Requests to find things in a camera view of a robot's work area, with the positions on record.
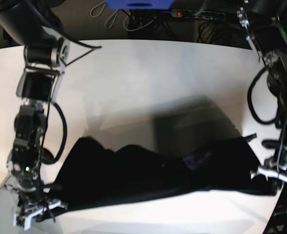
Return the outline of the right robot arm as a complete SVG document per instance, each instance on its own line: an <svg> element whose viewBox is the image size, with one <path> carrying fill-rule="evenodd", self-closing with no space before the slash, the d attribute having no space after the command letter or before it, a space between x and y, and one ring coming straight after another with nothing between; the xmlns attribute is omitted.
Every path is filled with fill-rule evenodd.
<svg viewBox="0 0 287 234"><path fill-rule="evenodd" d="M15 185L6 189L18 194L13 215L14 226L28 230L34 219L51 214L53 209L67 209L59 198L50 198L40 176L42 164L60 159L67 139L65 116L56 103L66 67L70 43L75 39L64 32L60 19L46 0L0 0L0 25L24 47L25 67L16 89L23 103L14 120L15 138L6 167ZM56 108L62 122L62 141L56 155L44 148L50 107Z"/></svg>

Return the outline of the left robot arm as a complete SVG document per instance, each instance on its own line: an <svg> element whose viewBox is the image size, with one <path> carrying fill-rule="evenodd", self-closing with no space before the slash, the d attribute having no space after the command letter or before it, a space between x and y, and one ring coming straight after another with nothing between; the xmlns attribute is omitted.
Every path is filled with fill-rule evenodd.
<svg viewBox="0 0 287 234"><path fill-rule="evenodd" d="M263 147L274 150L274 155L251 172L251 178L265 176L275 189L287 184L287 33L280 21L286 7L287 0L246 0L237 8L238 21L246 31L246 40L264 64L247 92L250 113L259 124L273 124L281 131L277 140L262 141ZM264 73L268 74L268 89L277 99L276 115L271 120L262 120L252 103L253 88Z"/></svg>

